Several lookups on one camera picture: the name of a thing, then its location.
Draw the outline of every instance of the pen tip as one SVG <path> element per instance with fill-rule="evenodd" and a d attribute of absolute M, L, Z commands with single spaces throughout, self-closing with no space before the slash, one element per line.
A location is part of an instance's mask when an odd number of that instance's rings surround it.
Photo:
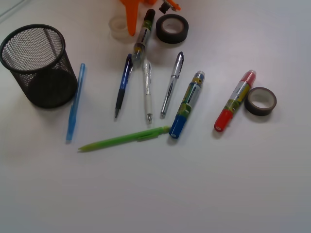
<path fill-rule="evenodd" d="M 118 117 L 118 114 L 119 114 L 119 109 L 118 109 L 118 108 L 116 108 L 115 118 L 117 118 L 117 117 Z"/>
<path fill-rule="evenodd" d="M 152 122 L 152 114 L 148 114 L 147 115 L 147 119 L 148 119 L 149 124 L 151 124 L 151 122 Z"/>

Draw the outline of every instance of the silver pen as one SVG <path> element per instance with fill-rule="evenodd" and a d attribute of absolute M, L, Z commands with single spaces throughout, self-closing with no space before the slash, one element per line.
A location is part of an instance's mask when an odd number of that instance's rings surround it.
<path fill-rule="evenodd" d="M 161 117 L 162 118 L 165 117 L 166 111 L 169 107 L 171 97 L 172 97 L 172 93 L 174 91 L 176 81 L 179 78 L 181 68 L 183 67 L 183 63 L 184 63 L 184 54 L 183 54 L 183 52 L 180 52 L 177 56 L 177 59 L 176 59 L 176 62 L 175 62 L 175 65 L 174 65 L 174 68 L 172 71 L 169 87 L 167 88 L 166 96 L 165 96 L 163 106 L 161 109 Z"/>
<path fill-rule="evenodd" d="M 144 60 L 142 66 L 144 82 L 145 82 L 145 111 L 149 124 L 152 122 L 152 103 L 151 103 L 151 64 Z"/>

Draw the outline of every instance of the blue cap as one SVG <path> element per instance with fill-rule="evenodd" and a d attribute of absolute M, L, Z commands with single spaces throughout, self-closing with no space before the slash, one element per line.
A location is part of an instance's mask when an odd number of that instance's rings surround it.
<path fill-rule="evenodd" d="M 175 117 L 174 123 L 169 131 L 169 134 L 172 138 L 179 138 L 179 135 L 186 123 L 187 119 L 184 116 L 178 115 Z"/>

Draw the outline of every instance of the red highlighter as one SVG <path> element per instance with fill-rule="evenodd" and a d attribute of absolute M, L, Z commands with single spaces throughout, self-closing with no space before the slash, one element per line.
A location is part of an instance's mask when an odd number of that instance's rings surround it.
<path fill-rule="evenodd" d="M 252 69 L 244 74 L 214 124 L 216 131 L 222 132 L 225 130 L 230 120 L 233 118 L 234 112 L 238 110 L 246 94 L 251 89 L 255 79 L 256 71 Z"/>

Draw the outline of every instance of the red cap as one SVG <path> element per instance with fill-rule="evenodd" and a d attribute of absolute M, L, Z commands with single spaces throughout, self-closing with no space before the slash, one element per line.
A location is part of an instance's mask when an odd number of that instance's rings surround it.
<path fill-rule="evenodd" d="M 230 120 L 233 118 L 233 114 L 228 109 L 223 109 L 222 113 L 220 113 L 219 117 L 217 118 L 214 128 L 217 132 L 222 132 L 229 124 Z"/>
<path fill-rule="evenodd" d="M 253 69 L 249 70 L 248 72 L 246 72 L 243 76 L 243 78 L 241 79 L 241 81 L 247 82 L 247 84 L 249 85 L 249 87 L 252 87 L 254 81 L 256 79 L 256 71 L 254 71 Z"/>

